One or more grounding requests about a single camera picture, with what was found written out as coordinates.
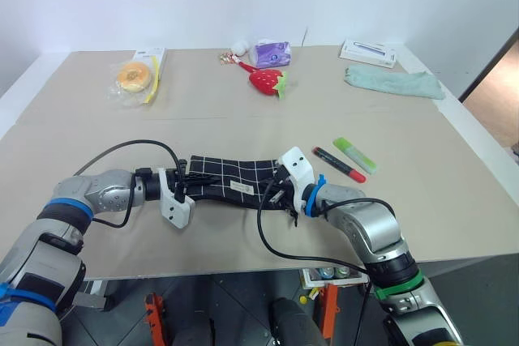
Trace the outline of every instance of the red strawberry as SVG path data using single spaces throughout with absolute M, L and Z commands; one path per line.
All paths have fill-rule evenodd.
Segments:
M 283 97 L 285 91 L 285 72 L 277 69 L 255 70 L 249 76 L 252 85 L 265 95 L 279 95 Z

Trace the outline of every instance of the black cable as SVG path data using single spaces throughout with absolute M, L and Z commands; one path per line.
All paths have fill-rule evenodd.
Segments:
M 355 334 L 354 346 L 357 346 L 358 336 L 360 335 L 360 327 L 362 326 L 362 320 L 364 319 L 364 311 L 366 311 L 367 298 L 370 296 L 371 282 L 367 284 L 364 298 L 362 299 L 362 308 L 360 309 L 360 315 L 358 316 L 357 334 Z
M 108 220 L 97 219 L 97 218 L 93 218 L 92 221 L 101 223 L 101 224 L 106 224 L 107 226 L 113 227 L 114 229 L 120 229 L 120 228 L 126 226 L 126 224 L 128 223 L 128 220 L 130 219 L 131 207 L 133 206 L 134 196 L 135 196 L 135 175 L 132 174 L 131 180 L 130 180 L 130 194 L 128 195 L 127 213 L 125 214 L 124 220 L 122 221 L 122 223 L 115 224 L 115 223 L 109 222 Z
M 388 209 L 389 212 L 393 216 L 395 216 L 395 211 L 392 209 L 392 207 L 389 205 L 389 203 L 385 202 L 384 200 L 377 199 L 377 198 L 358 198 L 358 199 L 350 199 L 350 200 L 344 200 L 342 202 L 337 202 L 334 204 L 330 204 L 329 206 L 326 206 L 324 208 L 318 209 L 319 215 L 326 214 L 328 211 L 332 210 L 333 208 L 345 206 L 347 204 L 353 204 L 353 203 L 378 203 L 382 204 L 384 207 Z
M 104 152 L 102 152 L 99 156 L 92 158 L 89 162 L 87 162 L 84 166 L 82 166 L 76 173 L 74 173 L 74 176 L 79 176 L 81 173 L 83 173 L 85 170 L 90 168 L 90 166 L 95 164 L 98 160 L 100 160 L 107 154 L 110 154 L 111 152 L 113 152 L 117 149 L 120 149 L 121 147 L 136 145 L 136 144 L 140 144 L 140 143 L 160 146 L 169 153 L 169 155 L 173 158 L 175 167 L 177 168 L 179 184 L 183 187 L 184 181 L 185 181 L 184 172 L 182 171 L 182 167 L 180 166 L 180 163 L 178 162 L 177 155 L 174 153 L 173 150 L 171 150 L 171 147 L 169 147 L 168 145 L 166 145 L 163 142 L 155 141 L 153 139 L 134 139 L 131 141 L 126 141 L 123 143 L 119 143 L 115 146 L 112 146 L 110 149 L 106 149 Z
M 263 206 L 265 204 L 265 199 L 267 198 L 267 194 L 272 189 L 272 185 L 274 184 L 274 180 L 271 180 L 268 185 L 267 189 L 264 192 L 263 198 L 259 202 L 258 207 L 258 213 L 257 213 L 257 222 L 258 222 L 258 233 L 259 237 L 261 238 L 261 241 L 265 245 L 265 247 L 270 251 L 271 253 L 277 255 L 278 257 L 287 258 L 287 259 L 297 259 L 300 261 L 322 261 L 324 263 L 338 263 L 339 265 L 342 265 L 343 267 L 349 267 L 351 269 L 354 269 L 355 271 L 359 273 L 367 274 L 366 269 L 362 269 L 361 267 L 358 267 L 357 265 L 353 265 L 352 263 L 347 263 L 346 261 L 342 261 L 340 259 L 334 259 L 334 258 L 328 258 L 328 257 L 311 257 L 311 256 L 303 256 L 303 255 L 292 255 L 292 254 L 285 254 L 280 251 L 277 251 L 272 246 L 270 246 L 267 242 L 267 239 L 265 238 L 265 235 L 263 233 L 263 228 L 261 227 L 261 212 L 263 211 Z

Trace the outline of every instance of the orange stand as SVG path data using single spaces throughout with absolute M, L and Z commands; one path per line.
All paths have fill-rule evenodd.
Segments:
M 153 346 L 166 346 L 164 323 L 162 322 L 162 311 L 164 309 L 162 297 L 150 293 L 144 299 L 146 306 L 146 319 L 152 332 Z
M 332 344 L 333 330 L 335 329 L 335 317 L 341 312 L 337 306 L 337 294 L 339 288 L 336 285 L 329 284 L 320 291 L 320 330 L 323 337 Z

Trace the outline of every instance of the white ball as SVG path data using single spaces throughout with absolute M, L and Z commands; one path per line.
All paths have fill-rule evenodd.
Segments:
M 232 45 L 230 47 L 230 49 L 238 57 L 241 57 L 249 49 L 249 43 L 247 41 L 244 41 L 244 40 L 241 40 L 241 41 L 238 41 L 238 42 L 234 42 L 234 45 Z

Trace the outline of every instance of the cloth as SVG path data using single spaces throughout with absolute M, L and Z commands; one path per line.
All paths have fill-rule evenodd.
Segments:
M 187 195 L 195 201 L 216 200 L 258 209 L 275 167 L 276 160 L 237 161 L 191 156 L 189 173 L 211 174 L 220 177 L 221 181 L 206 186 L 188 186 Z M 266 202 L 264 208 L 281 209 L 270 202 Z
M 438 79 L 426 72 L 395 73 L 377 66 L 354 64 L 346 68 L 344 80 L 354 87 L 397 95 L 444 99 Z

